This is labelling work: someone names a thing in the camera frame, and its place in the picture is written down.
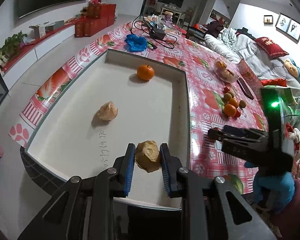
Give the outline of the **right hand blue glove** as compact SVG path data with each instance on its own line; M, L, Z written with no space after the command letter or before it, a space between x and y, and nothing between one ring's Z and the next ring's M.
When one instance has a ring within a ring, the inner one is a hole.
M253 208L258 213L265 211L276 214L291 202L295 185L290 172L270 162L257 165L247 161L244 166L258 167L253 181Z

